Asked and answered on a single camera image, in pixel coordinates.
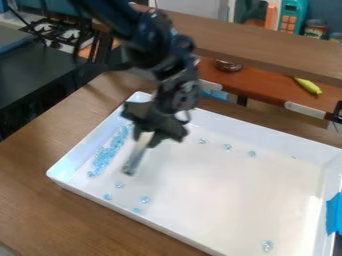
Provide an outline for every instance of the robotic arm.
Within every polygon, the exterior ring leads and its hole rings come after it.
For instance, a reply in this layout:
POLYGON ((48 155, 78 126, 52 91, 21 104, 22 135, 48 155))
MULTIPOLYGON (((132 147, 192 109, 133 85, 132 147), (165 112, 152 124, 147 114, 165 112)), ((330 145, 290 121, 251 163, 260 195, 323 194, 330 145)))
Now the robotic arm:
MULTIPOLYGON (((154 9, 137 12, 127 0, 71 3, 107 24, 121 40, 132 65, 152 72, 159 81, 152 101, 127 102, 124 106, 122 116, 135 124, 134 138, 138 144, 144 132, 153 133, 147 147, 153 148, 167 138, 181 142, 187 135, 184 125, 190 121, 189 110, 197 105, 201 92, 192 39, 179 35, 164 13, 154 9), (180 111, 185 111, 187 120, 176 118, 180 111)), ((134 158, 141 158, 143 151, 136 152, 134 158)))

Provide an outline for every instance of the white tray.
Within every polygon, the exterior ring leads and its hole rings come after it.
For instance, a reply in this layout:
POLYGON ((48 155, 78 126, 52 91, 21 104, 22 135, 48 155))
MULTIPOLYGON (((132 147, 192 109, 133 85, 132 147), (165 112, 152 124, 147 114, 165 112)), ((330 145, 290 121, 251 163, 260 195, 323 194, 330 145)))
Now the white tray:
POLYGON ((149 149, 128 177, 120 169, 134 141, 121 111, 47 175, 212 255, 332 255, 325 202, 340 191, 340 149, 196 109, 184 143, 149 149))

